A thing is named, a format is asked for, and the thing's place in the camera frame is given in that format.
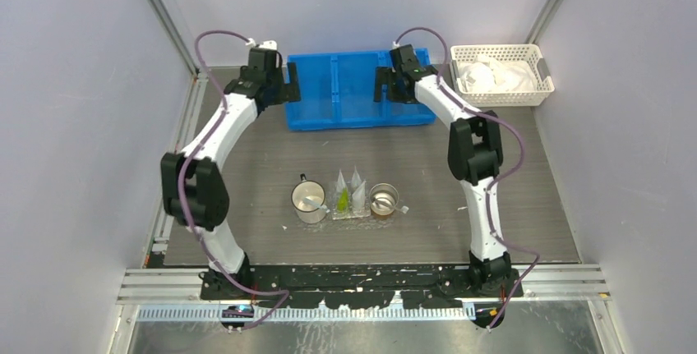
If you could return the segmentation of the white toothpaste tube teal cap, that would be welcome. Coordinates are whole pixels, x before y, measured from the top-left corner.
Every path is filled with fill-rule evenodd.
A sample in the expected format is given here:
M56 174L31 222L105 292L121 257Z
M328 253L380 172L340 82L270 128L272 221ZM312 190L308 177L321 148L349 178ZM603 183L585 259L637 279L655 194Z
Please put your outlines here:
M339 170L337 180L335 183L335 192L339 195L341 195L344 191L348 189L348 185L345 181L344 175L342 170Z

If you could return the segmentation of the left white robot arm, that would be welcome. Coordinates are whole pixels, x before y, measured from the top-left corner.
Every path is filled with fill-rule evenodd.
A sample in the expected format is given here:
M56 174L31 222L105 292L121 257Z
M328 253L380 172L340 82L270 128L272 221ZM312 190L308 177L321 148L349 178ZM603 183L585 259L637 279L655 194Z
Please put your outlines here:
M180 152L160 161L164 212L186 227L200 242L210 269L220 276L220 288L241 300L252 289L247 253L236 242L227 221L230 196L221 169L242 133L266 108L300 99L298 74L275 41L250 48L238 78L219 87L217 112Z

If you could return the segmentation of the blue three-compartment bin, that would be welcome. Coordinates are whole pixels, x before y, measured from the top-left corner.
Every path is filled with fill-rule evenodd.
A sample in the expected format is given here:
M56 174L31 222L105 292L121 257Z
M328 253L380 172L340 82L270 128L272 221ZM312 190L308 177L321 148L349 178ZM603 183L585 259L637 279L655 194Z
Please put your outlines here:
M298 73L301 100L285 105L292 131L432 124L436 115L422 104L374 100L376 70L391 67L386 50L288 56Z

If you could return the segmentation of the white-inside mug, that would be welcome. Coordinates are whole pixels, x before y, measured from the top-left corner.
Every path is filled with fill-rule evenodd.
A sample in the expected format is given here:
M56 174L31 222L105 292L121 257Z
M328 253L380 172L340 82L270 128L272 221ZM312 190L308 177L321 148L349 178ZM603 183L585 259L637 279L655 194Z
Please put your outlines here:
M324 210L316 209L311 205L303 202L304 197L310 197L313 200L326 205L325 188L316 181L309 180L305 173L300 174L299 183L291 191L291 202L293 208L300 218L306 224L316 224L321 222L329 213Z

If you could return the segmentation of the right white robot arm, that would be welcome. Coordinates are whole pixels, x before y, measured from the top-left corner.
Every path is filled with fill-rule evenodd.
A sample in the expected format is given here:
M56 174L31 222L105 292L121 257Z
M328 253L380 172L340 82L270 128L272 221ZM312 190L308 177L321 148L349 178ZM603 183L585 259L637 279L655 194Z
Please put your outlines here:
M480 297L497 291L511 271L510 254L501 241L496 179L503 164L501 130L492 112L467 103L439 76L420 63L410 45L390 50L390 65L376 70L374 100L420 103L449 132L447 164L464 190L471 242L465 281Z

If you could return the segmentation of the white plastic basket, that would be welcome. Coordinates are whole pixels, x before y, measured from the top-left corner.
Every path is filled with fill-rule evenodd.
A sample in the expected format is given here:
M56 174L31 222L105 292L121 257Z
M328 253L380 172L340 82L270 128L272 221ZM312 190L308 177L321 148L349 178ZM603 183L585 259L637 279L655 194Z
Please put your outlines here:
M555 91L536 44L470 44L450 47L454 89L483 107L537 107Z

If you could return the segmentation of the steel cup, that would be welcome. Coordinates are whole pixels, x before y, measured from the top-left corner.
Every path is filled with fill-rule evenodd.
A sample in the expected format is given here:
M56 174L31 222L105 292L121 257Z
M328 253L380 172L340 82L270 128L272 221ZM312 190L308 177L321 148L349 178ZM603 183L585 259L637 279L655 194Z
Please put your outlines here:
M368 195L372 214L379 218L388 218L396 210L399 203L399 193L388 183L378 183Z

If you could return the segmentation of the white toothpaste tube orange cap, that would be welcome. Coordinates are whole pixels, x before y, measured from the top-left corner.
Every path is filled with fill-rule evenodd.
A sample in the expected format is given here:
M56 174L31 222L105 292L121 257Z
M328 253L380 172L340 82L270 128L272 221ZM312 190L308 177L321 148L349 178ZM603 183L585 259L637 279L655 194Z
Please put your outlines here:
M356 214L363 214L366 210L366 181L362 181L353 190L351 204Z

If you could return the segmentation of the green toothpaste tube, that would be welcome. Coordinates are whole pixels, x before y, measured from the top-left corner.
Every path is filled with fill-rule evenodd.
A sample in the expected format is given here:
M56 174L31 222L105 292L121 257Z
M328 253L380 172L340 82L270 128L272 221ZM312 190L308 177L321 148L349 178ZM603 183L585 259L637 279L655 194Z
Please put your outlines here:
M335 210L341 214L347 213L349 211L349 204L349 190L345 187L339 192Z

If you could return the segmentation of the white toothpaste tube red cap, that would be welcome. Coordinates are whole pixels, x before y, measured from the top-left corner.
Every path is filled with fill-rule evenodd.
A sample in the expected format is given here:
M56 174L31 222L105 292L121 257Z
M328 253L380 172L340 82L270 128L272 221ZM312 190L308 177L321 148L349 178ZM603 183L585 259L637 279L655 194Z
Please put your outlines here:
M358 169L354 168L353 175L350 180L350 187L355 190L362 184L362 177L360 176Z

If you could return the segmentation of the clear acrylic toothbrush holder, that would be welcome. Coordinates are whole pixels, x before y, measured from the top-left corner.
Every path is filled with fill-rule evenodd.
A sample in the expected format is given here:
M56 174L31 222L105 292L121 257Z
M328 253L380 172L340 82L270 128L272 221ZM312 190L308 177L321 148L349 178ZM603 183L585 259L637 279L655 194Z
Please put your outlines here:
M348 197L346 201L342 201L343 192L336 190L336 182L331 183L327 200L329 213L333 220L366 218L371 214L367 181L363 180L358 189L363 191L361 202L353 201L353 191L350 186L347 186Z

